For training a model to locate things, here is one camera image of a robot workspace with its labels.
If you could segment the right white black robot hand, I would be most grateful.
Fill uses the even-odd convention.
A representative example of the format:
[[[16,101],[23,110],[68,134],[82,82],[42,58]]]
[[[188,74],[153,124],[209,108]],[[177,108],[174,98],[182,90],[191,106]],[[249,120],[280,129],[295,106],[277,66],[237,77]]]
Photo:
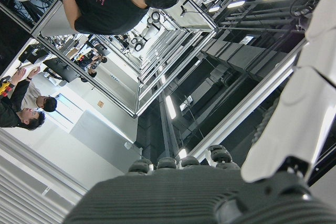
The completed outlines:
[[[335,210],[307,185],[335,118],[335,0],[320,0],[307,43],[266,128],[242,167],[221,145],[156,170],[136,161],[97,183],[65,223],[335,223]]]

